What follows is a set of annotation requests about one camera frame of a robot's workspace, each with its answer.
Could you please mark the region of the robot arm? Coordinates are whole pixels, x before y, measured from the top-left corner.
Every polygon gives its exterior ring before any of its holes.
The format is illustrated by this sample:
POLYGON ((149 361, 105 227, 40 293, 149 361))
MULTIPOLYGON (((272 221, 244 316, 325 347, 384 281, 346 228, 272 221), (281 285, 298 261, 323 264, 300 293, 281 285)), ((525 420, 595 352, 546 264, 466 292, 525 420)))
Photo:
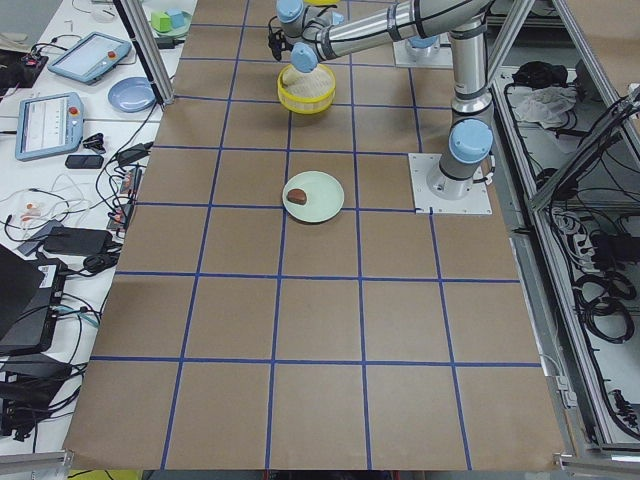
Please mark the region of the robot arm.
POLYGON ((493 145, 483 0, 413 0, 394 3, 366 18, 343 21, 331 7, 308 1, 279 1, 280 28, 270 34, 274 58, 290 51, 291 63, 309 73, 321 62, 394 42, 406 56, 423 62, 439 52, 448 37, 454 75, 452 126, 448 147, 427 175, 430 191, 445 200, 465 197, 479 165, 493 145))

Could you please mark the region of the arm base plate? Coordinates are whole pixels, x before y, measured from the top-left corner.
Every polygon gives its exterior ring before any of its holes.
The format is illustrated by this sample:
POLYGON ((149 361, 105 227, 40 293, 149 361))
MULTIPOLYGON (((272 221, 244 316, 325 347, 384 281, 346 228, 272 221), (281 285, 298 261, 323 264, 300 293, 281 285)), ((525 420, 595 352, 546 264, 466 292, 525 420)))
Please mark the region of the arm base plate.
POLYGON ((419 48, 408 40, 393 44, 395 66, 398 68, 445 69, 453 68, 452 51, 448 41, 438 40, 434 44, 419 48))
POLYGON ((492 214, 488 187, 482 168, 466 180, 452 180, 440 170, 440 154, 409 153, 414 211, 416 214, 492 214))

